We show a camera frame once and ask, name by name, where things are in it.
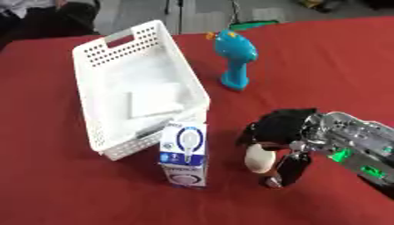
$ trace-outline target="green light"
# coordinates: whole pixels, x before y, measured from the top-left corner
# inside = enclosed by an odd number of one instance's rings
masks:
[[[352,150],[348,148],[344,148],[328,157],[331,158],[333,161],[340,163],[343,162],[345,159],[349,158],[351,155],[352,155]]]
[[[365,165],[361,167],[361,171],[367,173],[368,175],[376,178],[383,178],[386,174],[383,171],[380,171],[379,169]]]
[[[383,151],[391,153],[392,152],[392,147],[383,148]]]

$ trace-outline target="white box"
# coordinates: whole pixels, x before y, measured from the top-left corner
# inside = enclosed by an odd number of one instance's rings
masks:
[[[160,159],[170,183],[205,186],[207,183],[207,125],[198,122],[170,122],[160,141]]]

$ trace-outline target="red tablecloth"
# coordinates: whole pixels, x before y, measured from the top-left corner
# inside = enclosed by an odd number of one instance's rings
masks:
[[[234,147],[281,107],[316,106],[393,126],[394,18],[270,25],[244,35],[259,50],[243,92],[217,79],[225,60],[203,35],[175,37],[212,98],[209,186],[174,188],[157,148],[119,162],[91,151],[71,49],[92,37],[27,40],[0,54],[0,224],[393,224],[394,202],[316,157],[287,189],[258,186]]]

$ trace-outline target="white ball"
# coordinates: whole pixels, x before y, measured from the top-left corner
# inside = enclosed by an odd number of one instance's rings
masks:
[[[273,167],[276,154],[265,151],[259,144],[253,144],[246,150],[244,164],[254,173],[266,173]]]

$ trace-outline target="blue toy drill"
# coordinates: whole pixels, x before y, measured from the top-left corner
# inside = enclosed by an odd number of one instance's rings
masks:
[[[222,84],[237,91],[243,90],[249,83],[246,63],[257,60],[256,47],[242,35],[230,30],[223,30],[216,36],[209,33],[207,37],[215,37],[215,51],[229,61],[229,69],[221,78]]]

